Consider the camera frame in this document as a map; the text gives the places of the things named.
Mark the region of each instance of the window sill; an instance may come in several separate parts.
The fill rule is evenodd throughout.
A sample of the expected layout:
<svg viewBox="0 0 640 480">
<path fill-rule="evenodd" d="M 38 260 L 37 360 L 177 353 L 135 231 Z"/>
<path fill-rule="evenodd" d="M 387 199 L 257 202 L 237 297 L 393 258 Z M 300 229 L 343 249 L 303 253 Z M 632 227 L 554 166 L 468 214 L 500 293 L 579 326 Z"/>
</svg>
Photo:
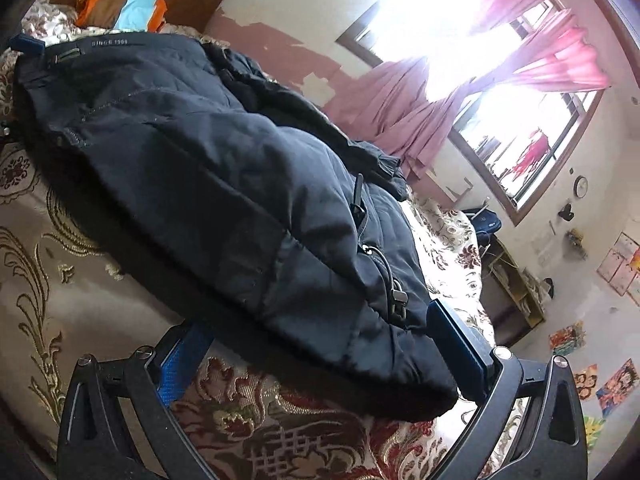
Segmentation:
<svg viewBox="0 0 640 480">
<path fill-rule="evenodd" d="M 480 160 L 473 148 L 466 143 L 464 137 L 458 131 L 452 130 L 449 134 L 449 139 L 457 147 L 460 153 L 464 155 L 466 160 L 469 161 L 473 168 L 478 172 L 482 180 L 484 180 L 485 184 L 487 184 L 497 201 L 500 202 L 503 209 L 506 211 L 507 215 L 513 222 L 513 225 L 517 226 L 529 213 L 529 211 L 533 209 L 533 206 L 536 205 L 538 200 L 540 200 L 540 198 L 544 195 L 549 186 L 551 186 L 553 181 L 556 179 L 556 176 L 558 176 L 567 160 L 574 152 L 574 149 L 578 145 L 578 142 L 580 142 L 582 135 L 586 131 L 587 126 L 589 125 L 589 122 L 591 121 L 591 118 L 593 117 L 603 94 L 604 90 L 599 90 L 596 93 L 591 106 L 589 106 L 589 109 L 587 110 L 586 115 L 578 120 L 577 129 L 571 140 L 569 141 L 569 145 L 566 147 L 564 152 L 562 152 L 562 155 L 560 155 L 546 177 L 542 180 L 542 182 L 540 182 L 539 186 L 536 187 L 533 194 L 518 209 L 516 209 L 507 193 L 495 179 L 494 174 L 491 173 L 489 168 L 485 166 L 482 160 Z"/>
</svg>

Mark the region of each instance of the bed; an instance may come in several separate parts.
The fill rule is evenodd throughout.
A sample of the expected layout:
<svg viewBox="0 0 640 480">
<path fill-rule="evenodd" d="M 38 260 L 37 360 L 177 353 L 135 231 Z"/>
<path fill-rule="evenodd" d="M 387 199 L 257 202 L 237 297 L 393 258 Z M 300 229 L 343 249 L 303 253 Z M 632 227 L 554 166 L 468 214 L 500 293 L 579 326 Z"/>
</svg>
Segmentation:
<svg viewBox="0 0 640 480">
<path fill-rule="evenodd" d="M 70 7 L 37 0 L 24 31 L 47 44 L 105 34 L 79 29 Z M 162 33 L 215 41 L 194 28 Z M 17 53 L 0 57 L 0 120 L 12 116 Z M 0 396 L 54 458 L 66 385 L 79 356 L 128 357 L 180 319 L 130 276 L 69 217 L 19 143 L 0 146 Z M 458 313 L 494 344 L 479 303 L 481 263 L 474 231 L 459 211 L 433 202 L 402 204 L 433 298 L 462 298 Z M 145 463 L 161 473 L 148 443 L 127 420 Z M 408 423 L 356 416 L 280 384 L 215 343 L 172 409 L 222 479 L 425 478 L 476 406 L 460 398 L 437 420 Z M 518 400 L 483 475 L 496 470 L 524 411 Z"/>
</svg>

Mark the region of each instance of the brown stripe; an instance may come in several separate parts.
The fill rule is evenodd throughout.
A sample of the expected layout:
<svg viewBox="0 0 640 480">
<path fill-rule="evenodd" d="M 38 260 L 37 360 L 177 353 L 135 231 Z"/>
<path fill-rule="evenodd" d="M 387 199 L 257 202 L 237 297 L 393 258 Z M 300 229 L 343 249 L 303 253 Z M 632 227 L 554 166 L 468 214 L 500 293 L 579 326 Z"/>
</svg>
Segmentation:
<svg viewBox="0 0 640 480">
<path fill-rule="evenodd" d="M 86 26 L 113 28 L 127 0 L 98 0 L 87 17 Z"/>
</svg>

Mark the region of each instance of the clock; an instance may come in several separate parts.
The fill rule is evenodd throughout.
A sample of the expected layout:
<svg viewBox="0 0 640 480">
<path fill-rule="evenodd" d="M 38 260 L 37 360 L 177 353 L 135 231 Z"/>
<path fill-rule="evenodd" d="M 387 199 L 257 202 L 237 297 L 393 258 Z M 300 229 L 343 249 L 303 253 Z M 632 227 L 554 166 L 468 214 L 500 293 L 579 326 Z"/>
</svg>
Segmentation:
<svg viewBox="0 0 640 480">
<path fill-rule="evenodd" d="M 575 179 L 574 182 L 574 195 L 576 198 L 584 198 L 589 190 L 589 182 L 583 175 Z"/>
</svg>

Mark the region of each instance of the window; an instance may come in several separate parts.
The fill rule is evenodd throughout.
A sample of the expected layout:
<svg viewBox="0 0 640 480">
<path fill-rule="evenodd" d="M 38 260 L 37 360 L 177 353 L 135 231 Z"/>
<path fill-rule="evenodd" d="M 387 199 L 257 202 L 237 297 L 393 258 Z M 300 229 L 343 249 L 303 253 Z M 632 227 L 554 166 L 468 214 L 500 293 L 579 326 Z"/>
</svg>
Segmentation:
<svg viewBox="0 0 640 480">
<path fill-rule="evenodd" d="M 469 35 L 473 0 L 380 0 L 337 42 L 371 66 L 428 56 L 430 100 L 498 66 L 562 9 L 546 0 L 509 24 Z M 600 92 L 540 92 L 498 85 L 466 99 L 450 140 L 517 224 L 540 198 L 584 132 Z"/>
</svg>

